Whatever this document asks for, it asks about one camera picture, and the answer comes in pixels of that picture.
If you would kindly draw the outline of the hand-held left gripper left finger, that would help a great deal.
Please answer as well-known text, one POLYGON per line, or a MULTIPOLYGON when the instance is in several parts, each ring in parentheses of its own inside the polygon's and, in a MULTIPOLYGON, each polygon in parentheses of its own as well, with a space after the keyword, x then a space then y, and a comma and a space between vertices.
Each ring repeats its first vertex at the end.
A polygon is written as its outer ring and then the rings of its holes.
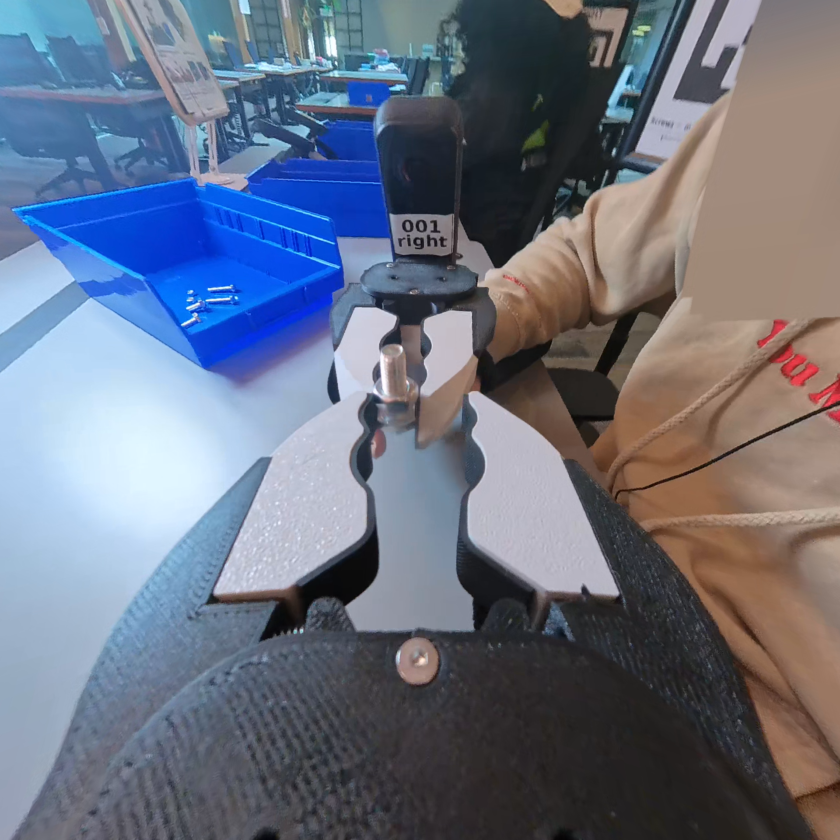
POLYGON ((373 396, 356 392, 278 447, 217 578, 219 602, 273 601, 302 619, 319 598, 348 605, 371 586, 376 422, 373 396))

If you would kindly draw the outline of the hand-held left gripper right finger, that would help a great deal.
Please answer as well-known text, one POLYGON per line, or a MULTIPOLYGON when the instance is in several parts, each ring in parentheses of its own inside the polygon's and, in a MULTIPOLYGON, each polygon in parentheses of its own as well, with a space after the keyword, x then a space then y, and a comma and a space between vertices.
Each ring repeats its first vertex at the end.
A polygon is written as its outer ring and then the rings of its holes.
POLYGON ((457 575, 475 607, 512 599, 539 620, 552 602, 615 602, 620 591, 562 455, 478 392, 464 397, 461 428, 457 575))

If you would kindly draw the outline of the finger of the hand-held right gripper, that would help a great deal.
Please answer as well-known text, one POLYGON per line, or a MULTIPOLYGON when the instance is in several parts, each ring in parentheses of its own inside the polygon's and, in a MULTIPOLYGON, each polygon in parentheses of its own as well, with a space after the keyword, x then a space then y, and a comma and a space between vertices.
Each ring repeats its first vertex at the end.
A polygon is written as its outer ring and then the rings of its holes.
POLYGON ((473 313, 448 310, 426 318, 421 337, 425 380, 419 388, 416 446, 427 448, 446 435, 459 415, 463 397, 474 384, 473 313))
POLYGON ((382 343, 398 326, 398 317, 382 309, 353 309, 333 353, 334 404, 357 392, 374 394, 384 404, 403 399, 387 395, 375 375, 382 343))

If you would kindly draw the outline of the steel hex nut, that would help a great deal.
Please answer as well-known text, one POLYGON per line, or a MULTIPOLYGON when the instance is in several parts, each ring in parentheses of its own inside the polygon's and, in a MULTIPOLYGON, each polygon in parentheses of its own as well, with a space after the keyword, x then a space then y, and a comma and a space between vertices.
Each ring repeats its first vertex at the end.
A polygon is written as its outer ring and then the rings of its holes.
POLYGON ((419 397, 417 383, 406 376, 399 381, 385 382, 379 378, 374 383, 374 396, 379 405, 392 412, 413 412, 419 397))

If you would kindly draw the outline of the person's right forearm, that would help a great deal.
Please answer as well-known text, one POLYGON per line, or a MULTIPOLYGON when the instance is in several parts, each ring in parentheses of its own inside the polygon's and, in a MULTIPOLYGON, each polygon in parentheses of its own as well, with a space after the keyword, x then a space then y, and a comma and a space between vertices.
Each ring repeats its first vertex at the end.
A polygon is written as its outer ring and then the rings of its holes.
POLYGON ((486 273, 494 362, 678 296, 731 100, 715 103, 655 172, 594 193, 576 217, 486 273))

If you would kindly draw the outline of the black office chair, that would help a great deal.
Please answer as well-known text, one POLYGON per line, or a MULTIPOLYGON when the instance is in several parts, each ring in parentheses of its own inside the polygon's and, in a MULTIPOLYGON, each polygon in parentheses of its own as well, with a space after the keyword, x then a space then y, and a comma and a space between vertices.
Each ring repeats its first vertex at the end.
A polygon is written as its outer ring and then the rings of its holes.
POLYGON ((637 315, 638 311, 632 311, 616 321, 592 371, 571 367, 548 369, 549 378, 586 447, 591 447, 600 436, 596 425, 613 420, 618 389, 608 375, 627 344, 637 315))

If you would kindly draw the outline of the person's torso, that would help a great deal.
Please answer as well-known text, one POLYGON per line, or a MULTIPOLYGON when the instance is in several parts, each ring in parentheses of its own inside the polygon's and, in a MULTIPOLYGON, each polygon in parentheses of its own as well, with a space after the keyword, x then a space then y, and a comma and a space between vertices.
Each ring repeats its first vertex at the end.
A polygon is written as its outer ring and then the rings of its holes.
POLYGON ((819 407, 827 412, 661 486, 627 512, 699 592, 726 638, 795 799, 838 809, 838 319, 714 322, 678 297, 594 445, 605 473, 746 362, 741 379, 616 469, 615 489, 674 476, 819 407))

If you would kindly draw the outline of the wooden poster stand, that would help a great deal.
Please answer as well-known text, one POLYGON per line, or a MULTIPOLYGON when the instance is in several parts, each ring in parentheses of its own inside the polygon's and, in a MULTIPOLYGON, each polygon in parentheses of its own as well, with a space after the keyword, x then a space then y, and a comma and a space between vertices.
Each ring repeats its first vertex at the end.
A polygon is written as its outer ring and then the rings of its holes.
POLYGON ((202 186, 243 188, 241 176, 219 171, 216 122, 228 116, 228 103, 183 4, 115 4, 175 115, 185 125, 191 177, 202 186))

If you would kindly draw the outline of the black framed sign board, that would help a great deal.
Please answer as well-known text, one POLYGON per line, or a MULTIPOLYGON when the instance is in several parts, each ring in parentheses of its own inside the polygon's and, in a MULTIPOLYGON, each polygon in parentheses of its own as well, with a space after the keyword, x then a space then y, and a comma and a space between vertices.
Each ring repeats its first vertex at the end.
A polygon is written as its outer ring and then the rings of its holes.
POLYGON ((655 171, 734 86, 761 1, 678 2, 621 149, 617 172, 655 171))

